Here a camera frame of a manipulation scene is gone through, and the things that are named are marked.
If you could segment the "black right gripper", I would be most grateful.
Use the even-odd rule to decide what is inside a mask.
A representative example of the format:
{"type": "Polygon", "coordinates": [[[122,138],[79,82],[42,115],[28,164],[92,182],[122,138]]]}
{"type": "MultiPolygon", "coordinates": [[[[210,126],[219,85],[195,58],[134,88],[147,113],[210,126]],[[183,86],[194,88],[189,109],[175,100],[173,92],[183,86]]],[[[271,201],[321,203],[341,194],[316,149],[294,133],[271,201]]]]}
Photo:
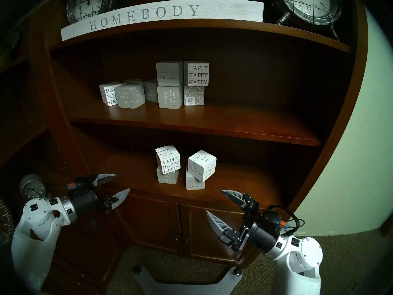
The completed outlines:
{"type": "Polygon", "coordinates": [[[239,206],[244,211],[244,215],[240,230],[235,230],[207,210],[208,222],[219,240],[231,247],[233,251],[241,251],[246,242],[260,249],[264,254],[271,251],[280,236],[282,221],[282,216],[272,209],[282,210],[283,207],[270,205],[261,214],[259,202],[247,193],[234,190],[220,190],[220,193],[239,206]]]}

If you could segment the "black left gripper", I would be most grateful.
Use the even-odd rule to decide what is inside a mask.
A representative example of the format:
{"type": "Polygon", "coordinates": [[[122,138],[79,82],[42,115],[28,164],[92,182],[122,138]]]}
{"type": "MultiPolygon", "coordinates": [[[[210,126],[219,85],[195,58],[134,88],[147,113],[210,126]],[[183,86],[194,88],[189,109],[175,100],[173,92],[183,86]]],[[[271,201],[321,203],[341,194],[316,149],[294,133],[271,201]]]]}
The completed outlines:
{"type": "MultiPolygon", "coordinates": [[[[92,186],[96,187],[109,182],[116,178],[117,174],[102,173],[92,174],[89,176],[89,182],[92,186]]],[[[98,209],[104,214],[108,214],[111,210],[119,207],[119,205],[125,200],[130,192],[130,188],[116,193],[115,195],[106,198],[105,201],[101,200],[95,190],[85,190],[79,192],[78,190],[72,190],[72,206],[75,210],[77,217],[79,218],[83,213],[98,209]]]]}

